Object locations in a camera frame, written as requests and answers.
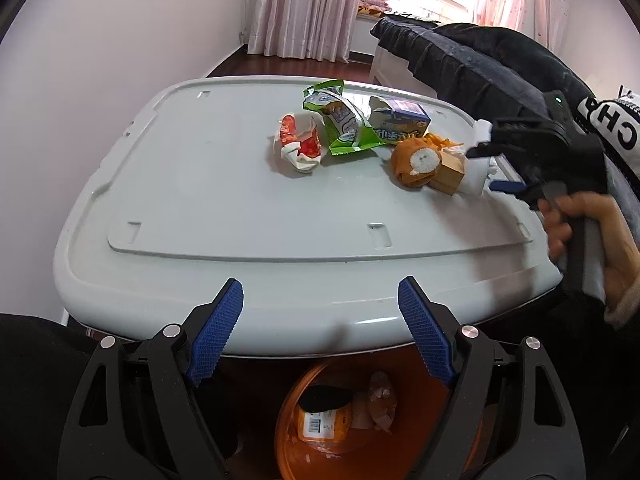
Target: white cloth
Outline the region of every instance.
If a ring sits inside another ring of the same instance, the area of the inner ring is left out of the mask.
[[[256,0],[248,52],[346,62],[358,1]]]
[[[618,99],[585,97],[577,109],[640,176],[640,96],[627,91]]]

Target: finger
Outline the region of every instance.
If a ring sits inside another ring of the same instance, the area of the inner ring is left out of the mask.
[[[571,196],[556,198],[558,209],[569,216],[588,216],[602,222],[615,215],[618,210],[615,200],[610,195],[600,195],[592,191],[574,193]]]
[[[547,200],[545,200],[544,198],[539,198],[538,199],[538,209],[540,210],[540,212],[543,215],[552,210],[551,209],[551,204]]]
[[[557,226],[545,229],[549,240],[567,241],[574,234],[569,224],[558,224]]]
[[[553,229],[565,222],[562,222],[562,213],[558,210],[549,211],[544,215],[545,221],[542,223],[542,227],[548,232],[549,229]]]
[[[557,239],[549,240],[549,259],[552,262],[556,262],[558,258],[564,253],[564,244]]]

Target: black cloth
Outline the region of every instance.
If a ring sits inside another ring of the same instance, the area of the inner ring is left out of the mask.
[[[66,414],[96,344],[45,319],[0,314],[0,478],[56,480]],[[220,377],[194,395],[220,453],[233,455],[236,416]]]
[[[475,119],[548,117],[538,88],[498,60],[439,34],[443,27],[385,17],[371,33],[380,47],[406,59],[414,77],[432,87],[438,99]]]
[[[640,315],[617,331],[602,309],[556,297],[553,305],[481,324],[491,338],[540,339],[562,381],[580,432],[590,480],[637,478],[640,470]],[[613,453],[621,432],[626,437]]]
[[[449,23],[433,31],[495,59],[541,92],[561,89],[573,111],[585,96],[593,95],[564,62],[537,41],[516,30]]]

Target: metal screw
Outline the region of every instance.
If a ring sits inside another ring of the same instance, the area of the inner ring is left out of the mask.
[[[176,337],[180,333],[180,325],[167,325],[162,330],[165,337]]]
[[[463,335],[465,335],[470,339],[475,339],[476,337],[478,337],[478,334],[479,334],[478,329],[475,326],[471,326],[471,325],[463,326],[462,333]]]
[[[116,344],[116,338],[112,335],[108,335],[107,337],[103,337],[102,341],[100,341],[100,346],[102,348],[111,348]]]
[[[527,337],[526,343],[529,348],[533,348],[534,350],[537,350],[542,346],[540,340],[535,337]]]

